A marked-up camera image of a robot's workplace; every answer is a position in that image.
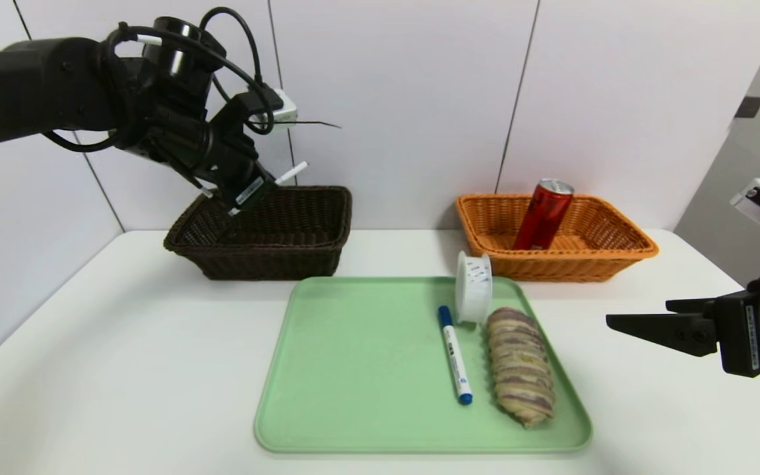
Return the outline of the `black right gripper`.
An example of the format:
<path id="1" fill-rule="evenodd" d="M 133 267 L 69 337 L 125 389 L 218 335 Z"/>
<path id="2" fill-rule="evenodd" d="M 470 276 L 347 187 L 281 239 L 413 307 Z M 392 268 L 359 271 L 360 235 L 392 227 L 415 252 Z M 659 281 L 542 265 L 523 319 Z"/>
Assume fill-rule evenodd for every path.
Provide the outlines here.
<path id="1" fill-rule="evenodd" d="M 606 324 L 613 331 L 693 357 L 715 354 L 720 345 L 724 372 L 760 375 L 760 278 L 737 294 L 717 300 L 667 300 L 664 307 L 672 313 L 607 315 Z M 705 318 L 712 316 L 714 321 Z"/>

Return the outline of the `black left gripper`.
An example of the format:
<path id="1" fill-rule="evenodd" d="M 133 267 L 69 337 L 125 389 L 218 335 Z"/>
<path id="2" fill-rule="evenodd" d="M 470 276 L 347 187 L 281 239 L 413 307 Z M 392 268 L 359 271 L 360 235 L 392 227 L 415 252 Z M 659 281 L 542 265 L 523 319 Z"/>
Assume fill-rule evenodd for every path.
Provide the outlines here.
<path id="1" fill-rule="evenodd" d="M 277 214 L 274 177 L 259 161 L 253 139 L 245 135 L 216 136 L 207 154 L 209 181 L 230 216 L 249 208 L 249 226 L 260 228 Z"/>

